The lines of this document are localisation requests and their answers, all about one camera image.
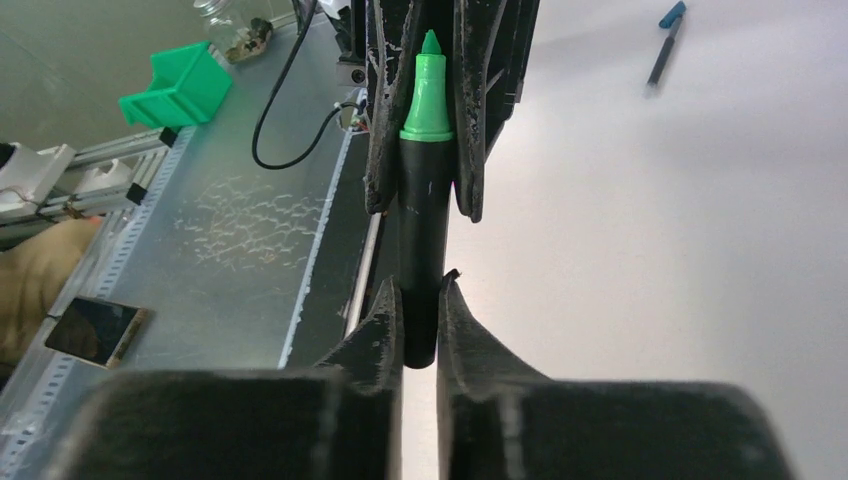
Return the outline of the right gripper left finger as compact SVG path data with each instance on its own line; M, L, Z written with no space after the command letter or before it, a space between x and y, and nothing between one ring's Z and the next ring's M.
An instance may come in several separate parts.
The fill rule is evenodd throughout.
M50 479L398 479L404 320L385 279L322 359L283 370L139 371L84 400Z

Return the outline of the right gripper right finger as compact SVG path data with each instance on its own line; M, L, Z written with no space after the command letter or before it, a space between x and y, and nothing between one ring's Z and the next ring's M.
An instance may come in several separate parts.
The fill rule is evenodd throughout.
M790 479L764 410L716 382L545 376L470 311L457 271L439 294L444 479Z

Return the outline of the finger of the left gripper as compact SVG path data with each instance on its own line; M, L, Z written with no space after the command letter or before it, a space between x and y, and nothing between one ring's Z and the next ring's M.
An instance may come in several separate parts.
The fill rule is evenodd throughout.
M539 0L456 1L453 96L457 134L456 201L482 219L485 163L521 100Z
M366 3L369 214L387 210L398 189L399 132L409 107L414 43L423 36L423 7L413 0Z

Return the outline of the black marker red cap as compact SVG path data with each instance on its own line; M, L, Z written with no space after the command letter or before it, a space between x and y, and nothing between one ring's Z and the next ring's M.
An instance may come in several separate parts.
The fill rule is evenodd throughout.
M399 283L405 365L435 358L438 296L444 272L455 133L447 99L447 58L433 30L415 57L412 101L399 132Z

